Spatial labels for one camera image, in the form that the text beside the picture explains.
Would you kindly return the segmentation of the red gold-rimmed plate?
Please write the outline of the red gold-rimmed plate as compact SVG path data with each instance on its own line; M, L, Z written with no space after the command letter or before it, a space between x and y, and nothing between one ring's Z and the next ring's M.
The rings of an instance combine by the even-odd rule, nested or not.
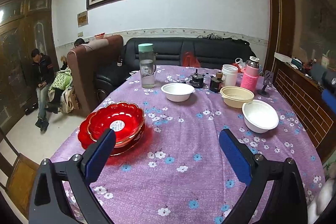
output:
M139 138L145 128L145 116L134 103L118 102L101 108L89 119L87 132L97 141L106 129L116 135L116 147L125 147Z

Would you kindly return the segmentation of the wooden chair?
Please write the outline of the wooden chair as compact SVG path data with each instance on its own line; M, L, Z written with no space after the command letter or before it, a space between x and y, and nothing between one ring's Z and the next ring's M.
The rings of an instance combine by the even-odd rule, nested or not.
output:
M1 184L1 187L15 207L29 219L30 197L39 165L18 152L2 130L1 137L16 155L15 162L11 164L1 154L1 171L7 176L6 185Z

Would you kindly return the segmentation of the phone stand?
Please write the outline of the phone stand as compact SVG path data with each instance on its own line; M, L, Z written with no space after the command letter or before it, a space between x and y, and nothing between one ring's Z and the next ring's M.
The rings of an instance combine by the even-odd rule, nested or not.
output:
M258 94L260 94L263 97L268 97L269 93L266 91L266 88L268 86L271 86L273 83L273 77L274 77L274 73L271 71L266 70L264 72L264 81L263 81L263 87L262 89L259 89L257 92Z

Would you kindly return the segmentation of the pink sleeved thermos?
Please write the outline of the pink sleeved thermos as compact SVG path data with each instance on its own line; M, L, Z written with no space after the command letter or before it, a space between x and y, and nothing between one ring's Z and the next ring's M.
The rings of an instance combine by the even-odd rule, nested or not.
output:
M243 70L243 76L241 79L241 88L248 89L252 92L256 90L257 81L259 78L259 64L260 59L254 56L250 56L246 62L246 66Z

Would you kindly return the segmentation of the cream plastic colander bowl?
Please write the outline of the cream plastic colander bowl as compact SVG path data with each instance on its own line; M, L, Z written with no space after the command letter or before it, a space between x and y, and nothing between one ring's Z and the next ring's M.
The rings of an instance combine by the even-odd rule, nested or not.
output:
M244 103L252 101L255 97L252 91L237 86L221 88L220 95L227 106L237 109L241 109Z

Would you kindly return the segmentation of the white plastic jar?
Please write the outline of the white plastic jar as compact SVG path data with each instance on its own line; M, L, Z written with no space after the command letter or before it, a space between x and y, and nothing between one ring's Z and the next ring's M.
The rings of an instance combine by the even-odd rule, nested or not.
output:
M238 68L233 65L224 64L222 66L222 80L224 86L235 86L238 77Z

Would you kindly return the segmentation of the seated person green clothing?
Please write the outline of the seated person green clothing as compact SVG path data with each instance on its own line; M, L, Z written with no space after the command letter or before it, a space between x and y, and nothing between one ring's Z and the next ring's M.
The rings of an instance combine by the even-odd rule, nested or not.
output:
M72 73L68 66L67 58L63 56L61 61L63 66L56 73L55 79L48 90L48 96L53 95L52 99L47 103L46 110L48 112L58 113L59 108L61 108L61 96L72 83Z

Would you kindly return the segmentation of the purple floral tablecloth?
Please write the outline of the purple floral tablecloth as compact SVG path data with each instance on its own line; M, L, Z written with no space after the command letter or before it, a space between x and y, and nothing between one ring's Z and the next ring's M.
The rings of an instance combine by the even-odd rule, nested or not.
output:
M244 190L218 142L229 129L253 153L269 160L293 158L305 199L313 201L325 183L323 167L306 129L274 87L265 102L279 117L264 134L249 130L242 111L220 94L196 90L182 103L167 100L161 87L186 79L192 68L161 65L155 88L144 89L133 75L108 95L135 103L145 113L145 133L129 151L109 159L91 190L115 223L220 223Z

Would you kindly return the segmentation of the dark glass jar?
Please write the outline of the dark glass jar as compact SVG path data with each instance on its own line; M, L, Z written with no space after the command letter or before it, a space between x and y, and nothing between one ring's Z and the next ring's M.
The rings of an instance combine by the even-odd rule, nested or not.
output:
M217 72L210 80L209 90L215 93L220 92L223 85L223 73Z

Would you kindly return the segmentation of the black leather sofa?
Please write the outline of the black leather sofa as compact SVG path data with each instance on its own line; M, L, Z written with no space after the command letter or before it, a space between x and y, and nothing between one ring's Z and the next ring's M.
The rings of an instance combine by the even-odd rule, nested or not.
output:
M101 66L94 74L94 85L99 100L105 99L122 85L130 72L139 70L138 46L152 43L157 65L182 66L189 53L202 68L221 69L224 64L232 64L237 58L246 62L256 56L250 44L241 39L208 38L131 38L117 54L117 61Z

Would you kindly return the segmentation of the seated man in dark jacket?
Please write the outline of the seated man in dark jacket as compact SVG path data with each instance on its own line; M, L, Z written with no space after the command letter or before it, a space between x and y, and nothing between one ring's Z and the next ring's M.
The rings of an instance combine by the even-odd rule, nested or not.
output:
M38 98L38 120L35 125L45 132L49 126L47 120L47 98L49 87L54 81L54 67L51 58L35 48L31 52L33 59L33 79Z

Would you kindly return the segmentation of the red plastic bag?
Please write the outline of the red plastic bag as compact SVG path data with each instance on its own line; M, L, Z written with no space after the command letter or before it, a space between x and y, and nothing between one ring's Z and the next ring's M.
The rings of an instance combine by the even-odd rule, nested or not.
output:
M193 67L193 68L200 68L201 64L194 56L192 52L185 52L182 55L181 66L183 67Z

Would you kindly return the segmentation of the clear bottle green lid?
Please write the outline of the clear bottle green lid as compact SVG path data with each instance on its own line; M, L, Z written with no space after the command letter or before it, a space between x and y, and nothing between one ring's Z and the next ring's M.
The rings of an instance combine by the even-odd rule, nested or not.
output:
M155 87L155 54L152 43L142 43L138 45L139 70L141 75L141 85L143 88Z

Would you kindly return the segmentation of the wooden cabinet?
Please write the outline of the wooden cabinet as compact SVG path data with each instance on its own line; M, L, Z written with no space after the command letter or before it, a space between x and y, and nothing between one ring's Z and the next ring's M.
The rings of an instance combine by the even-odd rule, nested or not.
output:
M31 51L50 56L58 69L51 0L1 0L1 130L8 133L37 102Z

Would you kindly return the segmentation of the small wall certificate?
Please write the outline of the small wall certificate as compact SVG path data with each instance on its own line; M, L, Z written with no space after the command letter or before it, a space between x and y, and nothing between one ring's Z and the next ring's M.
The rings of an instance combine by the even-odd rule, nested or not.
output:
M77 26L82 27L88 24L88 11L85 10L77 14Z

